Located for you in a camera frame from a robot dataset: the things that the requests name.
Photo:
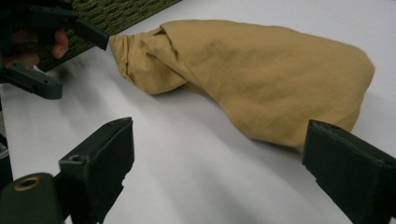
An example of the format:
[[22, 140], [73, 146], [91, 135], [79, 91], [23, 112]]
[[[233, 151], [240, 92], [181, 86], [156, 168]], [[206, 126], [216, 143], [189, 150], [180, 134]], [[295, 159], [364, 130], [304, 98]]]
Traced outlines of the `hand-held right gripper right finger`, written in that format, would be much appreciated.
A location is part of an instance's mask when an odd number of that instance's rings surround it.
[[302, 164], [353, 224], [396, 219], [396, 159], [335, 125], [308, 123]]

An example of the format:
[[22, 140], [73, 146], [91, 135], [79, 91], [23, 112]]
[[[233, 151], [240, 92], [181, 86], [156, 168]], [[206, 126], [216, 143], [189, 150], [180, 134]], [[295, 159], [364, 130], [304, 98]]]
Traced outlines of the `green woven basket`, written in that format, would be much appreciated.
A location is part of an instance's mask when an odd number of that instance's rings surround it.
[[[91, 21], [109, 35], [125, 29], [165, 10], [181, 0], [65, 0], [82, 18]], [[50, 48], [34, 46], [40, 57], [38, 68], [44, 72], [78, 56], [93, 47], [93, 44], [68, 31], [69, 50], [57, 60], [50, 54]]]

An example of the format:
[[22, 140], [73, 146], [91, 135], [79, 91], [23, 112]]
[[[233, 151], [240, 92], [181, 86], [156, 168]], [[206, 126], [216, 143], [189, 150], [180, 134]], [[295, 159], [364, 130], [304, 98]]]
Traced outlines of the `tan pants with mushroom print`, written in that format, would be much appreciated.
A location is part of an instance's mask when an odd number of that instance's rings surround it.
[[304, 143], [318, 119], [353, 129], [375, 67], [354, 46], [279, 26], [169, 21], [109, 39], [120, 74], [148, 94], [180, 87], [213, 99], [248, 138]]

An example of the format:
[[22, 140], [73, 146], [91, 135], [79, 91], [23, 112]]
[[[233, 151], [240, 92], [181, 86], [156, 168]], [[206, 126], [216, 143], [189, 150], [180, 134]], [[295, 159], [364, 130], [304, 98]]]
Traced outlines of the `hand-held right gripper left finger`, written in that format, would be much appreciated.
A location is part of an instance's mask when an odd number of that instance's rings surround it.
[[64, 212], [74, 224], [103, 224], [134, 163], [133, 121], [104, 124], [59, 161]]

